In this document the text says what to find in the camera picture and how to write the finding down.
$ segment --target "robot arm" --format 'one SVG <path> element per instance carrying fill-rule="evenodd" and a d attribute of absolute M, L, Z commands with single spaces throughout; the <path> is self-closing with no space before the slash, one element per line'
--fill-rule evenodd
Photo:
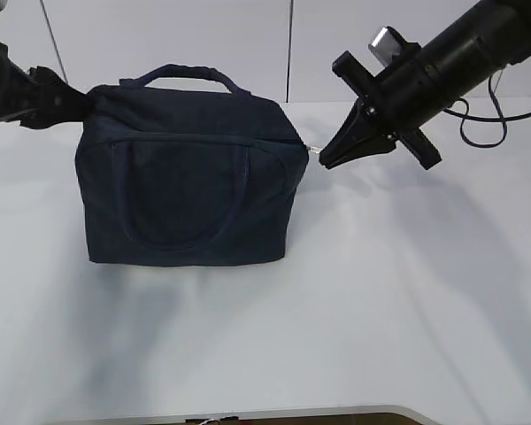
<path fill-rule="evenodd" d="M 531 57 L 531 0 L 481 0 L 424 48 L 387 27 L 370 50 L 386 66 L 377 76 L 349 52 L 333 65 L 358 101 L 320 163 L 331 169 L 390 153 L 400 141 L 429 169 L 441 155 L 419 128 L 496 71 Z"/>

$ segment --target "navy blue bag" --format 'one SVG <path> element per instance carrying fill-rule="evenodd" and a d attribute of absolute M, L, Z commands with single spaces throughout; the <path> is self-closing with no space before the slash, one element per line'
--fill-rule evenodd
<path fill-rule="evenodd" d="M 161 77 L 231 93 L 153 89 Z M 240 266 L 283 258 L 308 152 L 278 104 L 212 68 L 163 66 L 88 94 L 75 164 L 96 263 Z"/>

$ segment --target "bag strap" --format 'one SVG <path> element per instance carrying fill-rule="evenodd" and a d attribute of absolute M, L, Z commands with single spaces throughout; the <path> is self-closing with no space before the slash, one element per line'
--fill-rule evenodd
<path fill-rule="evenodd" d="M 216 228 L 205 232 L 202 236 L 192 241 L 182 243 L 158 243 L 151 241 L 143 235 L 136 227 L 131 212 L 129 184 L 130 168 L 130 142 L 115 143 L 112 151 L 112 171 L 114 188 L 116 191 L 116 201 L 119 209 L 119 219 L 124 231 L 130 241 L 139 244 L 150 251 L 192 251 L 204 248 L 206 245 L 216 241 L 232 224 L 242 207 L 242 201 L 248 185 L 248 175 L 250 171 L 250 155 L 247 147 L 235 146 L 235 181 L 234 197 L 232 204 L 224 220 Z"/>
<path fill-rule="evenodd" d="M 205 66 L 182 66 L 182 65 L 165 65 L 158 69 L 135 79 L 122 79 L 119 81 L 120 86 L 133 89 L 139 89 L 150 84 L 158 78 L 192 78 L 196 80 L 216 81 L 224 84 L 230 93 L 234 95 L 250 96 L 248 90 L 241 89 L 232 80 L 226 77 L 220 71 Z"/>

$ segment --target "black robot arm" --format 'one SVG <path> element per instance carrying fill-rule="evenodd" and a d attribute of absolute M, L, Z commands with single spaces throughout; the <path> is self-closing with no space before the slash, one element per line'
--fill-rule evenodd
<path fill-rule="evenodd" d="M 330 169 L 390 153 L 400 141 L 429 169 L 441 155 L 419 128 L 496 71 L 531 57 L 531 0 L 481 0 L 424 48 L 383 28 L 370 50 L 386 66 L 377 76 L 349 52 L 333 64 L 358 101 L 320 163 Z"/>
<path fill-rule="evenodd" d="M 0 122 L 19 121 L 27 128 L 48 128 L 61 122 L 83 121 L 92 104 L 49 68 L 24 73 L 8 59 L 0 43 Z"/>

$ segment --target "white table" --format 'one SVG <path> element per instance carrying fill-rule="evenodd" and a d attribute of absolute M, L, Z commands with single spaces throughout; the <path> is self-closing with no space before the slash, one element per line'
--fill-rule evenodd
<path fill-rule="evenodd" d="M 349 108 L 286 109 L 322 145 Z M 531 425 L 531 120 L 495 151 L 467 148 L 449 117 L 426 131 L 445 158 L 430 173 L 404 149 L 332 172 L 313 158 L 283 261 L 165 270 L 88 263 L 78 125 L 1 125 L 0 423 Z"/>

